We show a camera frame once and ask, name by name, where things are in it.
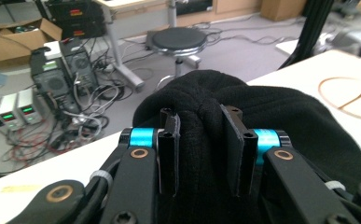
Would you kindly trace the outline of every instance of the power supply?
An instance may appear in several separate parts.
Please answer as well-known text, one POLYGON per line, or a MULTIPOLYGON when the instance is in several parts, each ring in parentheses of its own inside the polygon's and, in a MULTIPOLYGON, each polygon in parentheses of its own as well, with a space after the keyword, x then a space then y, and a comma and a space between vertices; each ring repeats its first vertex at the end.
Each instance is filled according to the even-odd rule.
POLYGON ((29 124, 35 124, 43 120, 44 107, 32 89, 18 92, 17 108, 24 120, 29 124))
POLYGON ((0 103, 0 120, 11 131, 17 131, 25 126, 25 121, 17 110, 17 95, 17 93, 5 95, 0 103))

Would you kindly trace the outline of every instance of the cardboard box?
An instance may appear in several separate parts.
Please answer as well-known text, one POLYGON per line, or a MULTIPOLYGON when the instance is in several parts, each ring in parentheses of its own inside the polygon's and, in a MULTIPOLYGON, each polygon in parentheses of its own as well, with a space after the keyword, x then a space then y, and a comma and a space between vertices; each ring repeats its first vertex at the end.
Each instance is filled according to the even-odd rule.
POLYGON ((29 57, 44 43, 61 40, 62 29, 46 19, 0 24, 0 62, 29 57), (15 33, 17 27, 34 26, 33 31, 15 33))
POLYGON ((272 21, 295 18, 302 13, 307 0, 262 0, 260 15, 272 21))

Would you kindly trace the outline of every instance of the white tabletop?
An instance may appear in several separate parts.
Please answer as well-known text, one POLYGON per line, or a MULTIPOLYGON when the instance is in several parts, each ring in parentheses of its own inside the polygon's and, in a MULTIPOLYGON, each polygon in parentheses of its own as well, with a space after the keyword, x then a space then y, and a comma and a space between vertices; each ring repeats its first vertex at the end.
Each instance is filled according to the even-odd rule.
MULTIPOLYGON (((361 78, 361 60, 339 51, 330 51, 309 60, 248 82, 249 85, 281 86, 303 91, 320 100, 361 147, 361 119, 330 106, 320 96, 318 86, 328 77, 361 78)), ((74 179, 87 185, 118 144, 119 133, 41 162, 13 175, 0 178, 0 223, 11 220, 46 185, 74 179)))
MULTIPOLYGON (((331 50, 249 81, 247 84, 287 87, 313 96, 328 108, 342 128, 361 148, 361 119, 339 111, 319 93, 320 83, 331 77, 351 77, 361 80, 361 59, 341 51, 331 50)), ((339 85, 337 88, 324 90, 326 95, 346 96, 346 93, 350 91, 347 88, 350 87, 339 85)))
POLYGON ((96 3, 109 7, 111 10, 118 10, 127 7, 146 7, 150 4, 160 4, 166 0, 93 0, 96 3))
POLYGON ((6 223, 19 214, 37 192, 49 184, 74 179, 86 186, 92 172, 99 170, 117 147, 119 134, 0 178, 0 223, 6 223))

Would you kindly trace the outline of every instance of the green light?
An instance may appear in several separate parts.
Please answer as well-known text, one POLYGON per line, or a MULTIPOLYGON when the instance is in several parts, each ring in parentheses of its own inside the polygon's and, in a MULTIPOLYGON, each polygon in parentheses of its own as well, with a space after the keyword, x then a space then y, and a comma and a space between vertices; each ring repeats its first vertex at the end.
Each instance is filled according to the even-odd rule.
POLYGON ((33 109, 31 107, 28 107, 28 108, 23 109, 22 111, 23 112, 28 112, 28 111, 31 111, 31 110, 33 110, 33 109))
POLYGON ((14 116, 12 114, 3 116, 3 119, 12 119, 14 116))

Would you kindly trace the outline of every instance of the black beanie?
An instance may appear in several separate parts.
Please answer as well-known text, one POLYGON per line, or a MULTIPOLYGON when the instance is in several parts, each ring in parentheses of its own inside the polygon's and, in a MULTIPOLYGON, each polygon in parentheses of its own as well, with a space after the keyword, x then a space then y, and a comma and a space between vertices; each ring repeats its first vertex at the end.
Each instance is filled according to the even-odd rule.
POLYGON ((175 197, 160 196, 159 223, 262 223, 261 167, 249 196, 230 196, 220 105, 241 109, 249 129, 284 130, 296 150, 355 193, 361 150, 319 101, 300 91, 248 86, 236 77, 198 70, 147 97, 134 113, 133 127, 158 128, 164 107, 181 119, 179 191, 175 197))

